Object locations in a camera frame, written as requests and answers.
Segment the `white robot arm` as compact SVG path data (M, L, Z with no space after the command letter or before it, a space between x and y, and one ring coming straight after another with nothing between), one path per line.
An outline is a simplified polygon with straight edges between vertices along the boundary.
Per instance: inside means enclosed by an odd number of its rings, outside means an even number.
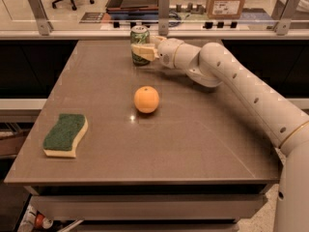
M273 146L285 156L273 232L309 232L309 116L244 67L220 43L198 47L152 37L134 43L134 54L183 70L209 88L225 83L251 112Z

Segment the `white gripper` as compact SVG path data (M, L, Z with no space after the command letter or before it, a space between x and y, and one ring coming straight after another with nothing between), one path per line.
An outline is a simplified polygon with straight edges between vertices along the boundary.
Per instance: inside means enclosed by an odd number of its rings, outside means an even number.
M152 62L158 58L161 65L174 69L176 51L182 44L183 41L178 39L166 40L162 36L150 36L150 43L133 43L130 47L134 59Z

